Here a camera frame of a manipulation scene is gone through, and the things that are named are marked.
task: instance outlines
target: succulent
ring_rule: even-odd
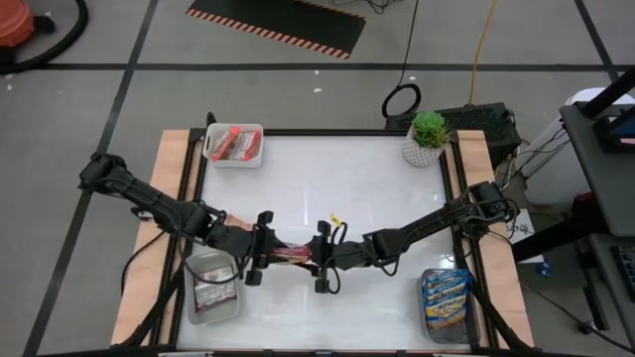
[[[440,148],[447,142],[445,119],[437,112],[418,113],[413,120],[413,140],[424,148]]]

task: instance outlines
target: white table surface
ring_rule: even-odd
[[[441,166],[410,166],[402,143],[399,137],[268,136],[258,169],[208,163],[202,199],[248,221],[272,210],[278,238],[298,244],[334,213],[349,225],[346,239],[361,241],[362,233],[403,226],[445,202]],[[193,254],[207,249],[194,246]],[[395,277],[375,268],[340,271],[335,296],[316,294],[306,270],[272,266],[260,287],[240,283],[237,317],[192,325],[184,313],[178,347],[468,350],[432,342],[419,321],[417,278],[428,268],[453,268],[445,258],[451,251],[447,229],[411,246]],[[329,278],[335,284],[332,273]]]

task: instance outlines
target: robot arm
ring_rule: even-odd
[[[306,247],[305,259],[281,258],[281,249],[289,249],[268,227],[273,212],[258,216],[253,230],[227,226],[226,213],[202,202],[177,201],[135,178],[125,162],[113,155],[93,154],[90,163],[79,175],[79,188],[106,195],[118,195],[152,213],[159,227],[169,233],[196,240],[199,244],[224,251],[236,259],[250,259],[251,269],[245,284],[258,286],[261,270],[270,263],[290,263],[309,268],[318,277],[316,291],[328,292],[327,268],[348,270],[354,267],[380,267],[393,264],[414,244],[445,228],[458,224],[472,237],[484,235],[488,226],[511,219],[514,211],[494,183],[473,185],[461,197],[448,201],[444,207],[401,228],[381,229],[366,233],[363,242],[346,241],[335,244],[328,240],[330,225],[320,221],[315,236]],[[305,265],[311,260],[314,265]]]

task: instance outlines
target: blue snack bag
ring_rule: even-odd
[[[439,272],[424,281],[422,289],[429,331],[465,318],[470,278],[468,270],[453,270]]]

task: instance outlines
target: white plant pot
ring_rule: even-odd
[[[402,148],[404,159],[406,159],[409,164],[419,168],[424,168],[434,164],[439,159],[439,156],[443,151],[443,147],[435,149],[419,146],[419,144],[417,144],[417,142],[413,139],[412,126],[410,127],[410,130],[408,130],[406,142]]]

